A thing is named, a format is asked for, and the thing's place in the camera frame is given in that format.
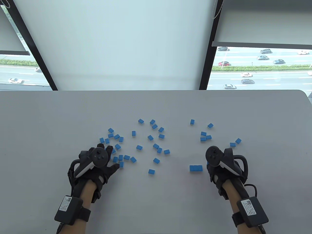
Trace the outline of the person's left hand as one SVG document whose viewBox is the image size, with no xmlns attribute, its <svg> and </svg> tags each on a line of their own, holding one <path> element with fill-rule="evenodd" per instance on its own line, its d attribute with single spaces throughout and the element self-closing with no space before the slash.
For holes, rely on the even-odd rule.
<svg viewBox="0 0 312 234">
<path fill-rule="evenodd" d="M 91 180 L 97 188 L 93 192 L 92 203 L 101 198 L 102 187 L 119 168 L 115 163 L 108 166 L 113 146 L 99 143 L 87 151 L 81 151 L 79 158 L 74 160 L 68 170 L 67 176 L 71 185 L 71 196 L 80 197 L 87 181 Z"/>
</svg>

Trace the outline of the person's right hand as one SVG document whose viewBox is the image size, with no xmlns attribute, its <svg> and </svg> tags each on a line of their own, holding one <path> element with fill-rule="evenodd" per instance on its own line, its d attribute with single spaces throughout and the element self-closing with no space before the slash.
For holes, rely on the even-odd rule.
<svg viewBox="0 0 312 234">
<path fill-rule="evenodd" d="M 206 160 L 210 181 L 216 185 L 220 196 L 229 199 L 223 184 L 230 180 L 241 198 L 249 197 L 244 187 L 248 178 L 248 163 L 243 155 L 234 155 L 232 148 L 222 152 L 217 146 L 210 146 L 206 151 Z"/>
</svg>

